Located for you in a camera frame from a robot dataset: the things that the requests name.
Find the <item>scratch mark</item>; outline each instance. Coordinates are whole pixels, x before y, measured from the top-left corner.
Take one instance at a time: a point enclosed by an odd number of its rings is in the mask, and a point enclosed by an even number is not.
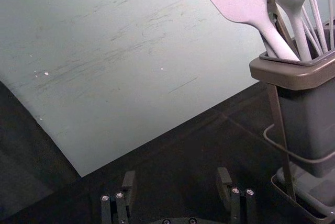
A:
[[[180,89],[181,87],[185,86],[186,84],[189,84],[190,82],[193,82],[193,81],[196,80],[196,79],[198,79],[198,77],[196,77],[196,78],[194,78],[194,79],[192,79],[192,80],[186,82],[185,84],[182,84],[181,86],[178,86],[176,89],[173,89],[172,91],[168,92],[168,94],[170,94],[170,93],[176,91],[177,89]]]
[[[125,1],[123,1],[123,2],[120,2],[120,3],[118,3],[114,8],[117,8],[118,6],[122,5],[123,3],[127,3],[127,2],[128,2],[128,0],[125,0]]]
[[[163,23],[170,23],[172,21],[173,21],[172,19],[167,19],[167,20],[159,21],[157,23],[150,24],[150,25],[146,26],[146,29],[149,29],[151,27],[157,28],[157,27],[161,26]]]
[[[78,95],[76,95],[75,99],[80,98],[81,96],[83,96],[85,93],[87,93],[88,89],[85,89],[84,91],[80,92]]]
[[[174,3],[170,3],[170,4],[168,4],[168,5],[164,6],[164,7],[156,10],[155,12],[153,12],[153,13],[145,16],[145,18],[150,19],[152,16],[159,15],[160,12],[165,12],[166,10],[174,10],[175,8],[177,8],[179,6],[183,6],[183,3],[182,3],[183,1],[185,1],[185,0],[178,0],[178,1],[174,2]]]
[[[60,73],[58,75],[55,75],[54,77],[52,77],[50,80],[44,82],[43,84],[36,85],[35,90],[43,92],[48,88],[48,86],[50,84],[58,84],[59,82],[62,82],[62,81],[63,82],[65,82],[65,81],[69,82],[69,81],[75,79],[76,77],[82,75],[84,71],[89,70],[91,68],[94,68],[95,67],[94,61],[97,61],[97,60],[92,59],[90,61],[84,62],[84,63],[79,64],[77,66],[73,66],[73,67],[69,68],[68,70],[63,71],[62,73]]]
[[[131,26],[131,24],[128,24],[128,25],[126,25],[126,26],[120,28],[120,29],[116,32],[116,34],[110,39],[110,41],[113,42],[113,41],[115,41],[116,39],[121,38],[121,37],[125,34],[125,32],[127,32],[127,28],[130,27],[130,26]]]
[[[170,16],[170,14],[163,15],[163,16],[160,16],[160,17],[157,17],[157,18],[151,18],[149,21],[159,20],[159,19],[161,19],[161,18],[168,17],[168,16]]]
[[[145,49],[145,48],[148,48],[149,46],[153,46],[157,44],[158,42],[160,42],[161,40],[163,40],[166,37],[166,35],[167,35],[166,33],[163,33],[162,36],[154,38],[154,39],[145,40],[140,43],[130,45],[126,48],[118,48],[118,49],[108,51],[104,53],[104,56],[105,56],[104,59],[105,61],[111,62],[111,63],[123,60],[125,57],[127,57],[127,53],[130,53],[131,51],[134,51],[134,50]]]

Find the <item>dark floor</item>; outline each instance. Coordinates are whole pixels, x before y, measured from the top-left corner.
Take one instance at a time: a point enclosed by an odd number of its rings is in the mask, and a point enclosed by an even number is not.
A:
[[[0,220],[80,178],[34,117],[0,82]]]
[[[183,216],[228,222],[215,184],[221,166],[238,187],[256,191],[260,223],[310,223],[271,186],[281,163],[263,142],[270,124],[266,89],[257,83],[4,223],[100,223],[100,196],[114,193],[128,170],[138,187],[132,223]]]

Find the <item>silicone spatula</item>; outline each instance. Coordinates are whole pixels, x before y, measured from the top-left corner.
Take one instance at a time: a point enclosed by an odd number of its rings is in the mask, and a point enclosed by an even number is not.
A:
[[[263,35],[277,57],[299,61],[269,19],[266,0],[211,0],[228,20],[249,24]]]

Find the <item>screw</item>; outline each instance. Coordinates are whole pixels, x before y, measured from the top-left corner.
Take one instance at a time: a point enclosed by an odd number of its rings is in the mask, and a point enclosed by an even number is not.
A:
[[[191,218],[191,219],[188,220],[188,223],[189,224],[197,224],[197,220],[194,219],[194,218]]]
[[[121,199],[123,196],[124,196],[124,194],[121,193],[121,192],[116,194],[116,197],[117,197],[118,199]]]
[[[249,195],[253,195],[254,192],[253,192],[253,190],[251,190],[251,189],[247,189],[247,194],[249,194]]]
[[[234,187],[232,190],[231,190],[234,194],[239,194],[240,191],[237,187]]]
[[[109,200],[109,196],[108,196],[108,195],[103,195],[103,196],[101,197],[101,200],[102,200],[102,201],[108,201],[108,200]]]

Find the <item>utensil holder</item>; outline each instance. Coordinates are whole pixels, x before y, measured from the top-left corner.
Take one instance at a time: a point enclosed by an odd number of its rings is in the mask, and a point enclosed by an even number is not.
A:
[[[335,50],[308,62],[260,55],[251,76],[276,87],[287,150],[315,177],[335,167]]]
[[[328,38],[329,27],[324,29]],[[276,175],[271,182],[310,220],[326,224],[334,216],[324,216],[296,197],[289,168],[290,159],[315,177],[335,168],[335,50],[316,57],[309,46],[311,61],[269,58],[265,52],[250,62],[250,72],[267,84],[274,125],[264,131],[264,137],[282,155],[285,185],[278,183]],[[277,142],[267,136],[273,127]]]

